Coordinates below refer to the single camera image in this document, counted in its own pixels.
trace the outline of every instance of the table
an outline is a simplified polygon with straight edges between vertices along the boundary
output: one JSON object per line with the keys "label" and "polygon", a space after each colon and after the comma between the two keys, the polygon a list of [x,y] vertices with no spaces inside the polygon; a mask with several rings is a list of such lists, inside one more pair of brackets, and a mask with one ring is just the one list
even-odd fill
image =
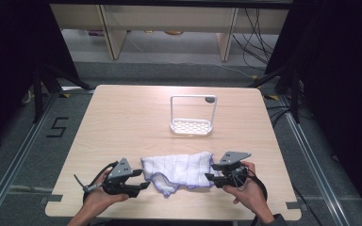
{"label": "table", "polygon": [[[180,137],[170,130],[170,97],[178,95],[217,95],[213,131],[208,137]],[[189,112],[191,106],[184,108]],[[45,212],[51,217],[72,217],[82,205],[83,191],[74,174],[88,184],[104,166],[126,157],[133,169],[141,169],[140,159],[165,154],[213,153],[218,162],[226,151],[249,152],[257,176],[269,191],[273,213],[287,220],[298,220],[288,172],[272,125],[257,89],[110,86],[94,92],[53,195],[60,202],[49,202]],[[143,182],[143,175],[130,178],[130,185]],[[254,214],[215,186],[196,190],[179,189],[165,199],[153,185],[136,199],[110,206],[100,217],[130,219],[246,220]]]}

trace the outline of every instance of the person's right hand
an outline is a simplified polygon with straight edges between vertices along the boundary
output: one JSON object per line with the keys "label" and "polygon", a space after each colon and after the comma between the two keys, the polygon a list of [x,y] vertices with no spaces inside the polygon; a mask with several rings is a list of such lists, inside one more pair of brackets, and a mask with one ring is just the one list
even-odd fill
{"label": "person's right hand", "polygon": [[[254,176],[255,164],[245,161],[241,163],[249,169],[249,175]],[[233,204],[242,203],[248,209],[252,210],[262,223],[268,224],[274,221],[274,217],[267,205],[261,188],[252,179],[246,179],[243,189],[233,186],[224,186],[222,189],[235,196]]]}

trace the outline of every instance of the gray carpet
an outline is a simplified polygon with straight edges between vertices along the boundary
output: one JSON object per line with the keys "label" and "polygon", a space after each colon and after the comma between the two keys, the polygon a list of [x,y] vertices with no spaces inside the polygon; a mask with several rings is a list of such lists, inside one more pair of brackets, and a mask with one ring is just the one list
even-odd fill
{"label": "gray carpet", "polygon": [[[93,86],[132,84],[246,87],[253,82],[250,76],[258,75],[259,78],[263,76],[262,71],[249,67],[225,69],[214,65],[75,63],[75,66],[81,79]],[[273,88],[276,82],[277,80],[273,79],[263,85],[260,90],[264,95],[274,94]],[[63,86],[72,86],[71,83],[63,80],[60,80],[60,83]],[[68,98],[58,98],[55,101],[32,150],[13,183],[13,189],[6,196],[0,208],[0,225],[65,225],[68,222],[68,218],[47,217],[44,214],[43,199],[49,195],[49,189],[55,185],[90,99],[91,94],[71,94]],[[265,100],[265,104],[267,107],[271,107],[279,106],[281,102]],[[0,136],[2,142],[0,147],[0,179],[26,136],[27,129],[34,119],[33,109],[33,103],[19,108],[5,132]],[[279,110],[279,108],[269,109],[269,116]],[[353,225],[362,225],[362,201],[343,168],[338,162],[330,158],[332,150],[327,145],[315,120],[310,119],[308,108],[300,107],[299,113],[305,135],[319,158],[331,186],[340,198],[348,218]],[[68,118],[58,121],[58,125],[65,126],[66,130],[62,137],[47,137],[59,133],[58,130],[51,128],[57,117]],[[336,225],[285,116],[281,117],[275,124],[274,132],[284,156],[291,182],[303,194],[309,207],[321,220],[322,225]],[[41,190],[29,191],[16,186],[40,187]],[[298,201],[302,205],[303,216],[298,221],[289,222],[288,225],[319,225],[313,214],[304,205],[303,200],[298,197]],[[203,222],[194,223],[188,223],[188,225],[204,226]],[[239,226],[242,225],[250,225],[250,221],[239,222]]]}

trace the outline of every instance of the folded towel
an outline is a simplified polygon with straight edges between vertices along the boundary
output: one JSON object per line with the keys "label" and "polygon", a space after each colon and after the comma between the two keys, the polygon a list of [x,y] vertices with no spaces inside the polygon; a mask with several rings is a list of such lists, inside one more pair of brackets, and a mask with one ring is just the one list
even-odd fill
{"label": "folded towel", "polygon": [[164,197],[175,193],[180,186],[188,189],[212,187],[205,173],[218,175],[210,166],[213,164],[212,153],[179,154],[144,157],[141,159],[146,181],[154,183]]}

